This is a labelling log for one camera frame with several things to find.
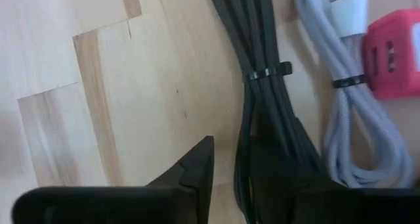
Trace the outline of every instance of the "black plastic object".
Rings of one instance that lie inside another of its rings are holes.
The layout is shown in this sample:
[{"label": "black plastic object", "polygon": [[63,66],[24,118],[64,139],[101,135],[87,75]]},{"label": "black plastic object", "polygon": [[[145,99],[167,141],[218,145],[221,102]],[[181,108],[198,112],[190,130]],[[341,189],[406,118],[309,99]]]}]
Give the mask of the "black plastic object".
[{"label": "black plastic object", "polygon": [[279,160],[275,143],[251,140],[251,183],[260,224],[420,223],[420,191],[348,189],[327,174]]},{"label": "black plastic object", "polygon": [[353,85],[359,85],[361,83],[366,83],[366,76],[364,74],[359,76],[353,76],[346,79],[338,79],[333,81],[333,87],[335,89],[350,87]]},{"label": "black plastic object", "polygon": [[262,79],[268,76],[275,76],[275,75],[281,75],[281,76],[288,76],[289,74],[293,73],[293,68],[291,65],[291,62],[281,62],[277,67],[271,67],[266,68],[265,70],[259,70],[256,72],[251,72],[243,77],[249,78],[250,80],[256,80],[256,79]]},{"label": "black plastic object", "polygon": [[213,185],[214,141],[206,137],[146,187],[47,187],[14,205],[15,224],[204,224]]}]

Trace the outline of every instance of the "white usb plug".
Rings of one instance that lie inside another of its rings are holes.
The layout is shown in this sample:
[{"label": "white usb plug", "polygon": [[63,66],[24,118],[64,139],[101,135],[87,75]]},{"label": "white usb plug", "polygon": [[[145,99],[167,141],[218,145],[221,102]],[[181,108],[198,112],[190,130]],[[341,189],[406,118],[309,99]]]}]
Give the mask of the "white usb plug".
[{"label": "white usb plug", "polygon": [[368,30],[368,0],[330,0],[331,23],[339,37],[365,34]]}]

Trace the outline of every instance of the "coiled white cable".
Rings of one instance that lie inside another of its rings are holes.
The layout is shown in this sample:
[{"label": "coiled white cable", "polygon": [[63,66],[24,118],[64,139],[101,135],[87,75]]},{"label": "coiled white cable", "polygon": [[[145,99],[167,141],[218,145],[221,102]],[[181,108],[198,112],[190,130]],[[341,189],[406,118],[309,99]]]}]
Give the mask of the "coiled white cable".
[{"label": "coiled white cable", "polygon": [[[316,0],[295,0],[303,26],[318,52],[327,62],[333,80],[363,74],[361,60],[362,36],[340,40]],[[393,187],[409,187],[413,168],[406,142],[373,98],[366,84],[340,88],[335,96],[325,146],[331,178],[351,188],[377,187],[381,181]],[[373,142],[375,170],[364,170],[352,163],[350,151],[350,117],[355,108]]]}]

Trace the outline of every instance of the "black cable tie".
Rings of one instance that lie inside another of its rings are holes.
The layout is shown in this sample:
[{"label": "black cable tie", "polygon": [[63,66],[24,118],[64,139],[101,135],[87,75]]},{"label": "black cable tie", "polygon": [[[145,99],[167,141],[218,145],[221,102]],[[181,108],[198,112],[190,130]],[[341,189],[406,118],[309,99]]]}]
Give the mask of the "black cable tie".
[{"label": "black cable tie", "polygon": [[250,80],[256,80],[256,79],[262,79],[268,76],[275,76],[275,75],[287,76],[289,74],[292,74],[292,72],[293,72],[293,69],[292,69],[291,62],[281,62],[276,67],[271,67],[271,68],[266,68],[265,70],[251,72],[244,75],[243,77]]},{"label": "black cable tie", "polygon": [[340,89],[344,87],[350,87],[353,85],[359,85],[361,83],[366,83],[366,75],[362,74],[359,76],[353,76],[346,79],[339,79],[333,81],[333,86],[335,89]]}]

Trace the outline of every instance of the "wooden surface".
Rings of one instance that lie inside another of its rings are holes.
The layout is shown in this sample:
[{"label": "wooden surface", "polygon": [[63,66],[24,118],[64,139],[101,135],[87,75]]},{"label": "wooden surface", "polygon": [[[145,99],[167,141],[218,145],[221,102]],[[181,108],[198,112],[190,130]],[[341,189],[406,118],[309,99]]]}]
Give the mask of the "wooden surface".
[{"label": "wooden surface", "polygon": [[[419,3],[371,0],[371,21]],[[320,149],[330,76],[293,2],[273,4],[280,58],[294,67],[291,101]],[[215,136],[216,153],[210,223],[244,223],[232,193],[241,74],[211,0],[0,0],[0,8],[0,223],[36,187],[145,185],[205,135]],[[384,105],[420,157],[420,101]]]}]

